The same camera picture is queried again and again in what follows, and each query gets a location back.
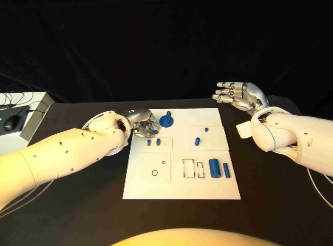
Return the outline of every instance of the white paper sheet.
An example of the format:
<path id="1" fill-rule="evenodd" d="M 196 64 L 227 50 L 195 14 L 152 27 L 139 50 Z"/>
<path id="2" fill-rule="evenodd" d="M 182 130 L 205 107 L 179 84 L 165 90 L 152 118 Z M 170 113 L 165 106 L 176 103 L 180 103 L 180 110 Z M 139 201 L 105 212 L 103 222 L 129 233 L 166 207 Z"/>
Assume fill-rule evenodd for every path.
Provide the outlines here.
<path id="1" fill-rule="evenodd" d="M 154 138 L 133 136 L 124 199 L 241 199 L 219 110 L 154 109 L 157 120 L 167 111 L 173 126 L 160 127 Z M 199 146 L 195 146 L 196 137 L 201 138 Z M 209 160 L 214 158 L 219 160 L 221 178 L 211 177 Z M 185 177 L 183 159 L 193 159 L 196 177 Z M 198 162 L 203 163 L 205 178 L 199 178 Z M 225 162 L 231 178 L 225 178 Z"/>

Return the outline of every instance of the black tabletop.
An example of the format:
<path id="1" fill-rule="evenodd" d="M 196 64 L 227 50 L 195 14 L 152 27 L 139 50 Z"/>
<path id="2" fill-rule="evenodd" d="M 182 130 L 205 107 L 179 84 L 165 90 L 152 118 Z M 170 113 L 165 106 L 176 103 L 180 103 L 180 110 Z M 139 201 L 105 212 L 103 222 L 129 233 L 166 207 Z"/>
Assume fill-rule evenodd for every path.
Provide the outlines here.
<path id="1" fill-rule="evenodd" d="M 0 219 L 0 245 L 110 245 L 169 228 L 232 231 L 281 245 L 333 245 L 333 209 L 313 188 L 307 169 L 261 151 L 251 138 L 240 138 L 235 126 L 251 117 L 231 105 L 212 99 L 55 104 L 32 144 L 81 128 L 98 113 L 131 108 L 219 108 L 241 200 L 123 200 L 127 146 L 55 180 L 36 200 Z"/>

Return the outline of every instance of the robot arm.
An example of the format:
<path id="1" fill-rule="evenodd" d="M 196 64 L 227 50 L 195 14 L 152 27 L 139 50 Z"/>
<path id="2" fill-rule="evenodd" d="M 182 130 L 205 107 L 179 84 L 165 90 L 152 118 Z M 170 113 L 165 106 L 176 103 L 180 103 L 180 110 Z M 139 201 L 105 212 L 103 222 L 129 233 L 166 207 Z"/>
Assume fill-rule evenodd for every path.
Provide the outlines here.
<path id="1" fill-rule="evenodd" d="M 214 99 L 253 116 L 237 126 L 241 138 L 253 137 L 264 151 L 289 156 L 300 165 L 333 177 L 333 121 L 293 115 L 270 103 L 253 83 L 225 82 Z"/>
<path id="2" fill-rule="evenodd" d="M 150 110 L 97 115 L 82 129 L 61 132 L 28 148 L 0 156 L 0 210 L 30 189 L 88 167 L 129 145 L 131 131 L 153 137 L 159 129 Z"/>

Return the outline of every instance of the computer mouse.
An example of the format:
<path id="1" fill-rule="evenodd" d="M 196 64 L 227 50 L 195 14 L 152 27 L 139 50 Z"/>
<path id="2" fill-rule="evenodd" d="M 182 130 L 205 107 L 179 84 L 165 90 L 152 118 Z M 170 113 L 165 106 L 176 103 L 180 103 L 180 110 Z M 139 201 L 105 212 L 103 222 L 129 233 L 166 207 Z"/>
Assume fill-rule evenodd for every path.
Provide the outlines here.
<path id="1" fill-rule="evenodd" d="M 4 129 L 7 132 L 10 132 L 12 130 L 15 130 L 15 128 L 17 127 L 20 121 L 20 116 L 19 115 L 12 115 L 6 122 L 4 122 Z"/>

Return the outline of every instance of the black backdrop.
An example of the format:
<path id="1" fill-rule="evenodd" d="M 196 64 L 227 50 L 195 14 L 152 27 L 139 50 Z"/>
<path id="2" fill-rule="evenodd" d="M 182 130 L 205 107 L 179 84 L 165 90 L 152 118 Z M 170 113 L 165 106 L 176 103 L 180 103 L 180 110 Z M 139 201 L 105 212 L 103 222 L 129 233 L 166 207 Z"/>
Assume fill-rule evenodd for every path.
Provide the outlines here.
<path id="1" fill-rule="evenodd" d="M 251 81 L 333 118 L 333 5 L 286 1 L 0 1 L 0 88 L 56 101 L 211 97 Z"/>

